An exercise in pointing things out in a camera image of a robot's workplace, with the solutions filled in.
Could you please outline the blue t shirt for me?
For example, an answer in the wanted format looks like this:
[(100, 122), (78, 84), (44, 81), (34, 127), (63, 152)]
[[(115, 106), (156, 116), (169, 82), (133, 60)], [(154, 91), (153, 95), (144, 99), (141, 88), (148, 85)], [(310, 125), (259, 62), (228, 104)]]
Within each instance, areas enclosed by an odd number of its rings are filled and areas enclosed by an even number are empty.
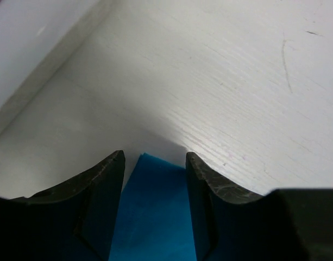
[(143, 154), (122, 191), (110, 260), (196, 260), (186, 172)]

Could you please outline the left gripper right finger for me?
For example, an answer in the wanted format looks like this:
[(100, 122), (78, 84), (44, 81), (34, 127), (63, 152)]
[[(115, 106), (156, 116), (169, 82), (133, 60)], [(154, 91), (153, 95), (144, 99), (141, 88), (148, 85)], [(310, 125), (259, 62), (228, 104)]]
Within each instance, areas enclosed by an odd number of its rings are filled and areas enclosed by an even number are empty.
[(193, 152), (186, 178), (198, 260), (333, 260), (333, 189), (262, 196)]

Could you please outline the white plastic basket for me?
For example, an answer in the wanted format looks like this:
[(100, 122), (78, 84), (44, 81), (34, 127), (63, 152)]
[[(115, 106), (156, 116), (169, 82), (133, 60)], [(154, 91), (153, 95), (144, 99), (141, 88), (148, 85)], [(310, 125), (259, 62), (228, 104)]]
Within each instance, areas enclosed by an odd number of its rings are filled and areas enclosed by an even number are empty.
[(0, 1), (0, 109), (97, 1)]

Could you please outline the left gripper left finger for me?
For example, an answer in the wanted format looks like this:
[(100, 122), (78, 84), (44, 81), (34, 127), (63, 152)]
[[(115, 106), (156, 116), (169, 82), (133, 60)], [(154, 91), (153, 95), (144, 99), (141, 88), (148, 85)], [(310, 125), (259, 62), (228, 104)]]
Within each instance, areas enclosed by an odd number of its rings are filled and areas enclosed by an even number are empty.
[(0, 197), (0, 260), (108, 260), (124, 171), (118, 150), (29, 198)]

